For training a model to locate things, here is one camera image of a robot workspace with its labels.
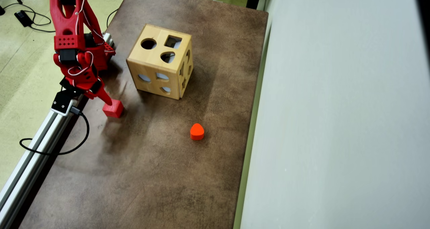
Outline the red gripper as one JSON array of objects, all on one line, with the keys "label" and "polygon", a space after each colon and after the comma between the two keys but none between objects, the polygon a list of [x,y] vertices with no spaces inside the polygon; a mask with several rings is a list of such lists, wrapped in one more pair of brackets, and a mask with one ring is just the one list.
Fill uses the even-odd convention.
[{"label": "red gripper", "polygon": [[83,90],[88,99],[98,97],[111,106],[112,99],[101,87],[97,68],[98,54],[98,51],[56,51],[54,62],[72,87]]}]

